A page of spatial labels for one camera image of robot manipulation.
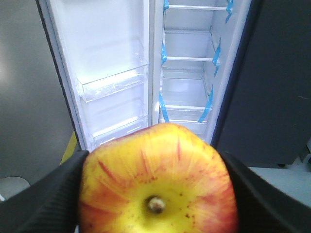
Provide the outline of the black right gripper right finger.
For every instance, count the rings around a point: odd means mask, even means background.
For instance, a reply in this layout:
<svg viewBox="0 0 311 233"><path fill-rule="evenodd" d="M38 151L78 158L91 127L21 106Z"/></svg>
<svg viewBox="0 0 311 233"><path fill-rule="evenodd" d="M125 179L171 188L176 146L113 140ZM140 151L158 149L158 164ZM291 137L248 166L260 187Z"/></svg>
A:
<svg viewBox="0 0 311 233"><path fill-rule="evenodd" d="M309 233L310 207L266 182L229 153L221 153L233 183L240 233Z"/></svg>

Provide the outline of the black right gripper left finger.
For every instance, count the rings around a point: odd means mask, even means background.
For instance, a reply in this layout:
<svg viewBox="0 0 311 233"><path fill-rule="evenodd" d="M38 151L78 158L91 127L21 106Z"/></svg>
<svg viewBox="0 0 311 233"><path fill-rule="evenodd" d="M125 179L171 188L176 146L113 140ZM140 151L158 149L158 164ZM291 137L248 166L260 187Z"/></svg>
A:
<svg viewBox="0 0 311 233"><path fill-rule="evenodd" d="M0 204L2 233L73 233L87 150L75 152L40 181Z"/></svg>

